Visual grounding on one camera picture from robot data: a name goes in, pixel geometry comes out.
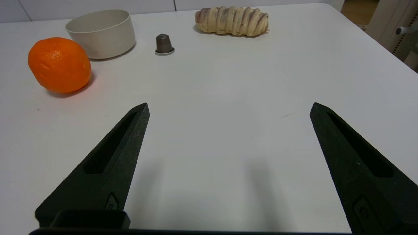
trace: white wall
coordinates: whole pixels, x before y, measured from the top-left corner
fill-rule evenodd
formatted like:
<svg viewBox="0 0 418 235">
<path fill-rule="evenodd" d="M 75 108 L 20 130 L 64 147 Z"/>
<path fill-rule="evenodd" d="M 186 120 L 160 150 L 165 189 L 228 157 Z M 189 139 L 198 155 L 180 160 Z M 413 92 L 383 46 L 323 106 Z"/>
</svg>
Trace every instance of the white wall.
<svg viewBox="0 0 418 235">
<path fill-rule="evenodd" d="M 98 10 L 131 14 L 175 11 L 173 0 L 20 0 L 32 20 L 71 19 Z"/>
<path fill-rule="evenodd" d="M 18 0 L 0 0 L 0 22 L 30 21 Z"/>
<path fill-rule="evenodd" d="M 176 8 L 180 11 L 223 5 L 241 7 L 295 3 L 328 3 L 340 11 L 344 0 L 0 0 L 0 22 L 71 19 L 108 9 L 140 14 L 175 11 Z"/>
</svg>

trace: bread roll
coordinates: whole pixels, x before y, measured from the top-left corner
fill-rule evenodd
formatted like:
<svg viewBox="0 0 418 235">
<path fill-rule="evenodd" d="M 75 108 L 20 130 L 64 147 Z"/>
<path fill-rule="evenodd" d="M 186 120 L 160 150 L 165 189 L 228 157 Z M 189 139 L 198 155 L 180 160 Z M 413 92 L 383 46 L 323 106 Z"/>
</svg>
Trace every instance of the bread roll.
<svg viewBox="0 0 418 235">
<path fill-rule="evenodd" d="M 257 36 L 268 30 L 268 14 L 259 9 L 213 7 L 194 14 L 197 28 L 205 33 Z"/>
</svg>

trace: white table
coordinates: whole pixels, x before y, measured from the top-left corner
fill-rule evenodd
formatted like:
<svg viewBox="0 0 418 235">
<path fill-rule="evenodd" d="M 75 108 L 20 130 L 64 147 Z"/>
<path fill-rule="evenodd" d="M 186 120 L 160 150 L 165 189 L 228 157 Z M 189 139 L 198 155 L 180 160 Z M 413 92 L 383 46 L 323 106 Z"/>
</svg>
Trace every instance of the white table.
<svg viewBox="0 0 418 235">
<path fill-rule="evenodd" d="M 260 7 L 257 38 L 194 30 L 194 11 L 133 15 L 136 47 L 48 93 L 32 45 L 67 20 L 0 24 L 0 230 L 35 208 L 132 107 L 150 120 L 125 206 L 131 228 L 350 232 L 309 119 L 335 110 L 418 182 L 418 76 L 326 4 Z M 176 48 L 156 56 L 155 37 Z"/>
</svg>

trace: orange fruit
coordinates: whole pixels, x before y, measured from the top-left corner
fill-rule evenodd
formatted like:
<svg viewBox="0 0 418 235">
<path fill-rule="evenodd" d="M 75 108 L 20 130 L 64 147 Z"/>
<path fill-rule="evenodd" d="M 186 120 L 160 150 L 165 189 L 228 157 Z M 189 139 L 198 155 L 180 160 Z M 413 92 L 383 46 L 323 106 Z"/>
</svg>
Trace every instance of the orange fruit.
<svg viewBox="0 0 418 235">
<path fill-rule="evenodd" d="M 83 48 L 60 37 L 35 43 L 29 51 L 29 68 L 47 90 L 70 93 L 81 89 L 90 79 L 92 66 Z"/>
</svg>

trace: floor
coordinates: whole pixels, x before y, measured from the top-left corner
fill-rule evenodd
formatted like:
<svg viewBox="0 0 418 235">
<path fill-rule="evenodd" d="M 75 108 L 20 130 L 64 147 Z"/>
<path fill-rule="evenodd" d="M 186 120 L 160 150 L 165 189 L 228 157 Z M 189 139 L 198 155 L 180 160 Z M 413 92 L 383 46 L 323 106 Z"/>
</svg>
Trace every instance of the floor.
<svg viewBox="0 0 418 235">
<path fill-rule="evenodd" d="M 345 0 L 341 13 L 365 31 L 378 4 L 379 0 Z"/>
</svg>

